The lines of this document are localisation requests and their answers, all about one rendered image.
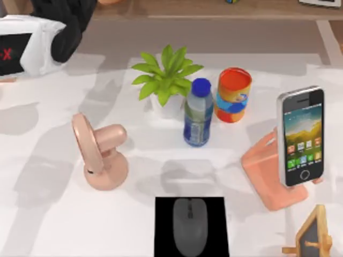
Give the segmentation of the clear bottle blue cap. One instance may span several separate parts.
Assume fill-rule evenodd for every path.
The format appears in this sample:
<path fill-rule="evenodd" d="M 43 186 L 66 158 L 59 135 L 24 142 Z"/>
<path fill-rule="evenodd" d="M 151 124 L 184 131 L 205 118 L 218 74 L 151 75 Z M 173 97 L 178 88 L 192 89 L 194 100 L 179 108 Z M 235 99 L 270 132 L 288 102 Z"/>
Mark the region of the clear bottle blue cap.
<path fill-rule="evenodd" d="M 195 79 L 184 105 L 185 142 L 194 147 L 201 147 L 208 142 L 213 110 L 210 81 L 206 78 Z"/>

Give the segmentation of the green potted plant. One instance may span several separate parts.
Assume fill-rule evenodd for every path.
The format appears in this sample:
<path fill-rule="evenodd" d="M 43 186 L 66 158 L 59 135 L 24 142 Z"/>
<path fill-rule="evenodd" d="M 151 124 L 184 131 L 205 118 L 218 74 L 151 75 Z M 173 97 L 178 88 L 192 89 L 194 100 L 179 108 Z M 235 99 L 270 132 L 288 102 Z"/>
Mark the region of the green potted plant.
<path fill-rule="evenodd" d="M 142 61 L 131 66 L 141 72 L 131 83 L 141 86 L 138 100 L 149 99 L 153 112 L 161 118 L 172 119 L 179 115 L 191 90 L 192 82 L 188 76 L 204 68 L 186 54 L 187 47 L 173 50 L 168 44 L 162 50 L 160 61 L 142 51 Z"/>

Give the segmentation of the orange and blue can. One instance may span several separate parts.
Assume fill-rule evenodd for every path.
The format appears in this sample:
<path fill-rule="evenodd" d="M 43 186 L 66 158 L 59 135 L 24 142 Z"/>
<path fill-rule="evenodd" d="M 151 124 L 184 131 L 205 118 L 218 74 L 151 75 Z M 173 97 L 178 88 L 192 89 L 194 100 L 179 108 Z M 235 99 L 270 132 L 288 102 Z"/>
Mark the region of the orange and blue can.
<path fill-rule="evenodd" d="M 239 67 L 229 67 L 220 73 L 214 112 L 221 121 L 236 123 L 243 118 L 251 83 L 251 75 Z"/>

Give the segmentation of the pink desk fan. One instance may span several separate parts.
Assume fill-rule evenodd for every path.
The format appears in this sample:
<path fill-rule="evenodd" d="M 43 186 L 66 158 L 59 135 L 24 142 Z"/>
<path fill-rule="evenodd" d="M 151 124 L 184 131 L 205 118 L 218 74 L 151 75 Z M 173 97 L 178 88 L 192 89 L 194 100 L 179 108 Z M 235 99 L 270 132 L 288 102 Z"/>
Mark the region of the pink desk fan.
<path fill-rule="evenodd" d="M 100 191 L 119 187 L 128 175 L 128 161 L 117 151 L 124 144 L 127 132 L 120 124 L 93 129 L 82 113 L 72 117 L 72 128 L 84 160 L 84 175 L 88 184 Z"/>

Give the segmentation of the black mouse pad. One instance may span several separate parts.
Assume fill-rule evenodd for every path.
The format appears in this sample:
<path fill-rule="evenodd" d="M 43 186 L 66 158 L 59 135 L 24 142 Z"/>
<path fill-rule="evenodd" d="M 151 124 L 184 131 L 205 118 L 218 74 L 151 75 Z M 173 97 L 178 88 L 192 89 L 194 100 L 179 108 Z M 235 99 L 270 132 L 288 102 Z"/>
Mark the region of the black mouse pad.
<path fill-rule="evenodd" d="M 176 248 L 173 236 L 173 206 L 178 198 L 155 198 L 154 257 L 184 257 Z M 208 211 L 208 239 L 199 257 L 230 257 L 223 197 L 203 197 Z"/>

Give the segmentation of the grey computer mouse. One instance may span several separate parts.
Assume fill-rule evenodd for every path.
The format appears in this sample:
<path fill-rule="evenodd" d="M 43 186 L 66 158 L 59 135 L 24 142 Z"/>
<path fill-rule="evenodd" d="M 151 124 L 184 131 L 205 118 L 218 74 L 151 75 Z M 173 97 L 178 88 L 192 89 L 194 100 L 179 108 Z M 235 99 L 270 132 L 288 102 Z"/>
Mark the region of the grey computer mouse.
<path fill-rule="evenodd" d="M 199 257 L 208 239 L 208 211 L 201 198 L 178 198 L 173 206 L 173 236 L 184 257 Z"/>

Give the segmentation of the salmon phone stand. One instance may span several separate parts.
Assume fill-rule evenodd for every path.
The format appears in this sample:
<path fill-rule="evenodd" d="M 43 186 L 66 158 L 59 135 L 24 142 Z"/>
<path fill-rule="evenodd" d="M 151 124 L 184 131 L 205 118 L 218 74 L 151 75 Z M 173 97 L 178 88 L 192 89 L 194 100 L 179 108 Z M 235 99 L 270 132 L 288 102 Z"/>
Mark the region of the salmon phone stand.
<path fill-rule="evenodd" d="M 241 157 L 241 164 L 264 206 L 270 211 L 287 208 L 308 197 L 303 185 L 287 187 L 280 182 L 276 128 Z"/>

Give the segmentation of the silver smartphone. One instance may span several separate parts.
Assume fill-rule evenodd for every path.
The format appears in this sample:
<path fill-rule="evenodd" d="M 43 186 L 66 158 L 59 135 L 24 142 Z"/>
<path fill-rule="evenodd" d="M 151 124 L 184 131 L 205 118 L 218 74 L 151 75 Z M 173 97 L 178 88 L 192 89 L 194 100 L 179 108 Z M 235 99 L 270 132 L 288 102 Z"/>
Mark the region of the silver smartphone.
<path fill-rule="evenodd" d="M 325 95 L 319 86 L 282 93 L 277 98 L 279 177 L 293 187 L 324 173 Z"/>

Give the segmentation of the wooden framed blackboard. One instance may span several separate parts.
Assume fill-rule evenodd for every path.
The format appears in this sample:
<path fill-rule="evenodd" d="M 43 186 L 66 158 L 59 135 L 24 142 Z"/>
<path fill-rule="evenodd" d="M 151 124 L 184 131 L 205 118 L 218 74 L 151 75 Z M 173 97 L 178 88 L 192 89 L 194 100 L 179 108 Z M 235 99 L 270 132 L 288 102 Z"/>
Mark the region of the wooden framed blackboard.
<path fill-rule="evenodd" d="M 316 205 L 295 236 L 294 247 L 281 252 L 295 257 L 331 257 L 332 237 L 329 235 L 324 205 Z"/>

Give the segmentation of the white framed picture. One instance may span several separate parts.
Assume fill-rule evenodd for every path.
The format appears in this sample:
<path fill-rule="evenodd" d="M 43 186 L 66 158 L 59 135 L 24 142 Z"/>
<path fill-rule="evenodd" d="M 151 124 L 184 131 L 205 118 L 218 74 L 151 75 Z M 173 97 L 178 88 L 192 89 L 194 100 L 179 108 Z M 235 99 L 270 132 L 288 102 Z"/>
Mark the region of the white framed picture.
<path fill-rule="evenodd" d="M 341 7 L 342 0 L 298 0 L 303 4 L 325 6 L 325 7 Z"/>

